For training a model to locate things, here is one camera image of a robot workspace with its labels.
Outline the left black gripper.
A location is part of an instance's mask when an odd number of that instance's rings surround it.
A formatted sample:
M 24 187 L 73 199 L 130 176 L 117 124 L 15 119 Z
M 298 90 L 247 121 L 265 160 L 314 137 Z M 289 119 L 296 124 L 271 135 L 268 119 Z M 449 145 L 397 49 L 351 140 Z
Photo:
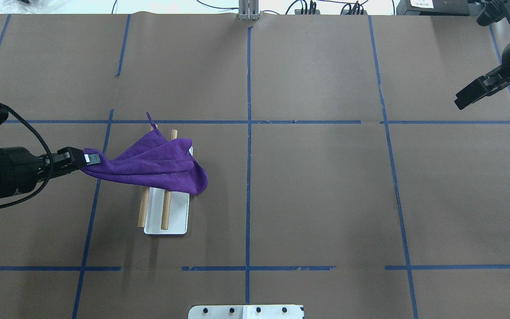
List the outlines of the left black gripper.
M 0 148 L 0 198 L 32 192 L 38 183 L 48 178 L 50 160 L 54 163 L 52 178 L 101 164 L 99 154 L 85 154 L 73 147 L 42 156 L 35 156 L 23 147 Z

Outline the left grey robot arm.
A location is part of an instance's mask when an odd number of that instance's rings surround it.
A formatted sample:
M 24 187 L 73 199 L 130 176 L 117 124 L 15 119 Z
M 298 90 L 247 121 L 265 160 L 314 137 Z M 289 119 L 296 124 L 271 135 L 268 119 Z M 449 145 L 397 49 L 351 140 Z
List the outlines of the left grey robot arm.
M 31 193 L 38 184 L 100 163 L 99 154 L 73 147 L 41 156 L 23 147 L 0 148 L 0 198 Z

